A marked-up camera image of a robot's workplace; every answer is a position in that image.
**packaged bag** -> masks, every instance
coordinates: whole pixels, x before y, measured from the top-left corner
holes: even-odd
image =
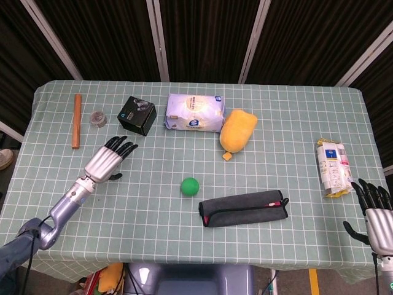
[[[344,145],[324,138],[317,142],[317,154],[325,196],[341,197],[352,190],[353,181]]]
[[[165,117],[168,129],[220,132],[223,124],[221,96],[169,94]]]

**green tablecloth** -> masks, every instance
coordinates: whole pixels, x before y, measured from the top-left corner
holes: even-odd
[[[74,94],[83,95],[79,150],[71,149]],[[169,93],[221,95],[227,112],[259,118],[246,148],[229,162],[218,133],[167,130]],[[122,128],[117,114],[130,96],[156,105],[147,137]],[[323,199],[316,161],[320,137],[341,141],[355,178],[386,185],[361,93],[352,88],[193,83],[53,81],[37,89],[0,220],[0,243],[33,217],[44,218],[97,149],[114,135],[139,148],[120,166],[123,178],[98,185],[57,243],[33,269],[76,281],[116,261],[246,263],[275,269],[337,269],[348,281],[373,275],[371,250],[352,240],[344,220],[365,231],[354,193]],[[103,111],[103,128],[89,124]],[[200,192],[182,197],[193,176]],[[290,203],[282,221],[203,228],[198,203],[280,189]]]

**shoe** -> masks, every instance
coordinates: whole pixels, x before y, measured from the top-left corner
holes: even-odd
[[[11,165],[14,159],[14,153],[10,149],[2,149],[0,151],[0,170],[6,169]]]

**black gift box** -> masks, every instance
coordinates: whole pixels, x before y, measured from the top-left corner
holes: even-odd
[[[117,119],[124,129],[146,136],[156,117],[153,103],[130,96]]]

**wooden dowel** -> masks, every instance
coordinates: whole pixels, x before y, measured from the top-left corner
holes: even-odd
[[[82,95],[75,94],[74,118],[72,120],[72,148],[78,149],[80,142],[80,120],[82,118]]]

